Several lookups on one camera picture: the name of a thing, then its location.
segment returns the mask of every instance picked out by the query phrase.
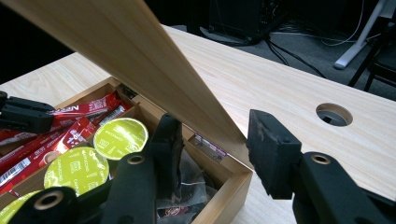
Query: coffee pod lid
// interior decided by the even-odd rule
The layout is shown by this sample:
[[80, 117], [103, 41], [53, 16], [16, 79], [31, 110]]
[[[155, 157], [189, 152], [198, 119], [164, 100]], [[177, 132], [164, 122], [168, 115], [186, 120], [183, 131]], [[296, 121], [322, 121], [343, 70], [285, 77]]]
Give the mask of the coffee pod lid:
[[149, 139], [146, 126], [137, 119], [113, 119], [100, 127], [93, 138], [95, 149], [103, 157], [119, 161], [123, 156], [139, 152]]
[[7, 224], [17, 213], [17, 211], [23, 206], [23, 204], [39, 191], [40, 190], [25, 194], [3, 208], [3, 210], [0, 211], [0, 224]]
[[92, 147], [76, 147], [50, 164], [44, 176], [44, 188], [66, 186], [78, 196], [102, 185], [107, 178], [107, 160]]

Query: table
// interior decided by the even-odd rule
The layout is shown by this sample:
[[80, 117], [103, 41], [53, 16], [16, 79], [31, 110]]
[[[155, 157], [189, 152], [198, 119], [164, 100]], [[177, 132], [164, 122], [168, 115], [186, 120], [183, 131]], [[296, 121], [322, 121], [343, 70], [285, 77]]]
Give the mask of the table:
[[[250, 108], [276, 116], [303, 142], [327, 153], [363, 188], [396, 199], [396, 103], [195, 35], [163, 27], [244, 135]], [[0, 85], [8, 95], [57, 105], [110, 74], [78, 53]], [[346, 127], [318, 118], [323, 103], [346, 108]], [[273, 201], [254, 175], [233, 223], [293, 223], [291, 201]]]
[[378, 17], [391, 18], [396, 8], [396, 1], [394, 0], [379, 0], [376, 4], [373, 13], [367, 21], [364, 29], [361, 31], [356, 43], [350, 47], [335, 63], [334, 67], [337, 69], [344, 69], [355, 58], [356, 55], [366, 46], [366, 38], [372, 29]]

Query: wooden table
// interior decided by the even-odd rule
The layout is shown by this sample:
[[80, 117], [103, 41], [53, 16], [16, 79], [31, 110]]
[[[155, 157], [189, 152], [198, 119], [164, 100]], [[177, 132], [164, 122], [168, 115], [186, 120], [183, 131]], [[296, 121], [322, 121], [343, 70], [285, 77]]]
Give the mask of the wooden table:
[[[164, 28], [245, 136], [249, 109], [271, 113], [303, 142], [303, 152], [335, 157], [361, 187], [396, 199], [395, 102]], [[0, 90], [57, 105], [109, 76], [75, 53], [0, 85]], [[346, 108], [352, 123], [335, 127], [322, 121], [316, 110], [323, 103]], [[233, 223], [292, 222], [291, 201], [271, 200], [254, 175]]]

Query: black cable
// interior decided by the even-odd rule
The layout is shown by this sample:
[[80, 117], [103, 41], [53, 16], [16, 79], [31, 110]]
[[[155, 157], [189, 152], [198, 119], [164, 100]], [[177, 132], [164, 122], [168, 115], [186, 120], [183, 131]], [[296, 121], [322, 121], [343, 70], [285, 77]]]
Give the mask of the black cable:
[[285, 57], [283, 57], [283, 55], [281, 53], [279, 53], [276, 49], [274, 49], [274, 47], [271, 45], [271, 42], [269, 41], [269, 39], [265, 39], [265, 42], [268, 45], [268, 49], [271, 50], [275, 56], [285, 65], [289, 66], [288, 61], [286, 60]]
[[223, 40], [217, 40], [215, 38], [209, 37], [204, 32], [202, 32], [201, 30], [199, 32], [200, 32], [200, 36], [201, 37], [204, 37], [204, 38], [206, 38], [208, 40], [212, 40], [212, 41], [218, 42], [218, 43], [223, 44], [223, 45], [227, 45], [229, 47], [247, 47], [247, 46], [257, 45], [260, 42], [259, 39], [247, 39], [244, 42], [223, 41]]
[[274, 47], [276, 47], [276, 48], [282, 50], [283, 52], [289, 54], [291, 57], [297, 59], [297, 60], [300, 61], [301, 63], [307, 65], [307, 66], [310, 67], [310, 68], [312, 68], [312, 69], [313, 69], [315, 72], [317, 72], [321, 77], [326, 78], [315, 66], [313, 66], [312, 64], [310, 64], [310, 63], [304, 61], [304, 60], [303, 60], [302, 58], [300, 58], [298, 55], [296, 55], [296, 54], [294, 54], [294, 53], [291, 53], [290, 51], [288, 51], [288, 50], [286, 50], [286, 49], [281, 48], [280, 46], [276, 45], [274, 42], [272, 42], [272, 41], [269, 40], [269, 39], [268, 39], [268, 41], [269, 41], [269, 43], [270, 43], [271, 45], [273, 45]]

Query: cable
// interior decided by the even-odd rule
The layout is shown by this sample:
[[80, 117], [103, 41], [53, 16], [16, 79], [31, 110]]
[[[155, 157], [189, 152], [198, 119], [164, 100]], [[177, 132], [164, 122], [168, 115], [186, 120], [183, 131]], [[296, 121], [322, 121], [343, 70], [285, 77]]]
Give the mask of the cable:
[[323, 39], [320, 39], [321, 42], [322, 42], [324, 45], [327, 45], [327, 46], [330, 46], [330, 47], [334, 47], [334, 46], [342, 45], [342, 44], [346, 43], [348, 40], [350, 40], [350, 39], [358, 32], [359, 27], [361, 27], [361, 18], [362, 18], [362, 16], [363, 16], [363, 10], [364, 10], [364, 0], [361, 1], [361, 16], [359, 17], [358, 26], [356, 27], [355, 32], [353, 32], [353, 34], [352, 34], [348, 39], [346, 39], [346, 40], [344, 40], [344, 41], [341, 41], [341, 42], [339, 42], [339, 43], [336, 43], [336, 44], [328, 44], [328, 43], [325, 43], [325, 42], [323, 41]]
[[268, 47], [269, 47], [270, 49], [272, 48], [272, 46], [274, 46], [274, 47], [276, 47], [276, 48], [282, 50], [283, 52], [289, 54], [291, 57], [297, 59], [297, 60], [300, 61], [301, 63], [307, 65], [307, 66], [310, 67], [310, 68], [312, 68], [312, 69], [313, 69], [315, 72], [317, 72], [321, 77], [326, 78], [315, 66], [313, 66], [312, 64], [306, 62], [306, 61], [303, 60], [300, 56], [298, 56], [298, 55], [296, 55], [296, 54], [294, 54], [294, 53], [291, 53], [290, 51], [288, 51], [288, 50], [286, 50], [286, 49], [281, 48], [280, 46], [278, 46], [278, 45], [276, 45], [274, 42], [272, 42], [272, 41], [270, 40], [270, 38], [266, 38], [265, 41], [267, 42]]
[[[345, 40], [340, 40], [340, 39], [331, 39], [331, 38], [327, 38], [327, 37], [320, 37], [318, 35], [307, 35], [307, 34], [300, 34], [300, 33], [271, 32], [271, 35], [303, 35], [303, 36], [310, 36], [310, 37], [314, 37], [314, 38], [327, 39], [327, 40], [331, 40], [331, 41], [345, 41]], [[369, 37], [366, 38], [366, 40], [370, 40], [370, 39], [376, 38], [376, 37], [378, 37], [380, 35], [381, 34], [369, 36]], [[354, 43], [356, 41], [358, 41], [358, 40], [348, 40], [346, 42]]]
[[286, 60], [286, 58], [283, 57], [283, 55], [280, 54], [280, 53], [279, 53], [276, 49], [274, 49], [274, 47], [271, 45], [271, 42], [269, 41], [269, 38], [266, 38], [266, 39], [265, 39], [265, 42], [266, 42], [267, 45], [268, 45], [268, 49], [270, 49], [270, 50], [275, 54], [275, 56], [276, 56], [283, 64], [289, 66], [289, 63], [288, 63], [288, 61]]

